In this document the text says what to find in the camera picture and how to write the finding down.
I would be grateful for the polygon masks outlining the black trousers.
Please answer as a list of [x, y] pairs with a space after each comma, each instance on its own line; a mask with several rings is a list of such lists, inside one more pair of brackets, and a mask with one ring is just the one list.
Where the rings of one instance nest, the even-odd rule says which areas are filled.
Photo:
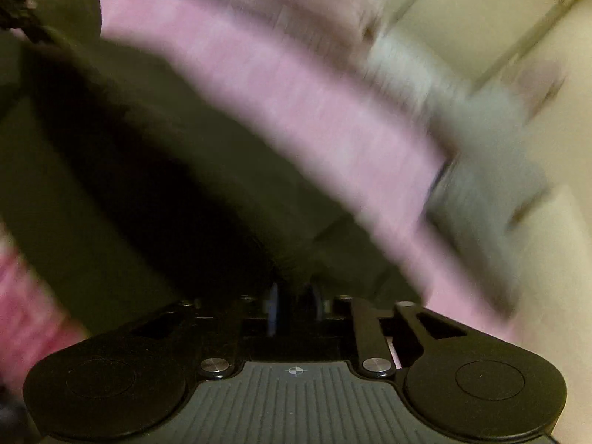
[[271, 287], [283, 312], [314, 294], [420, 300], [340, 202], [100, 29], [99, 0], [1, 0], [1, 216], [92, 332]]

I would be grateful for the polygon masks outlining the grey striped quilt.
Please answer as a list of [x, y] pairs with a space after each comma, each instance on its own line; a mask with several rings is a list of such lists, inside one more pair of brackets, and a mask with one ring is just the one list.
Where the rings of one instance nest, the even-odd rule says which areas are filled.
[[454, 247], [482, 297], [510, 316], [520, 296], [520, 264], [511, 240], [518, 213], [548, 188], [527, 155], [531, 111], [501, 82], [472, 89], [448, 65], [396, 30], [371, 44], [364, 78], [425, 126], [447, 161], [424, 213]]

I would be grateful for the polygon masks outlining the pink floral bed blanket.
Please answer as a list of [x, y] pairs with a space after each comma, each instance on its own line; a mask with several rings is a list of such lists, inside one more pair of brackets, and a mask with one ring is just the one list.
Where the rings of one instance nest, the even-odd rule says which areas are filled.
[[[444, 157], [408, 114], [219, 3], [99, 3], [102, 38], [168, 61], [207, 102], [340, 202], [416, 289], [416, 303], [507, 338], [509, 325], [424, 217]], [[300, 296], [283, 312], [284, 297], [272, 289], [283, 316], [334, 298]], [[33, 269], [1, 217], [1, 382], [12, 394], [46, 356], [127, 322], [92, 332]]]

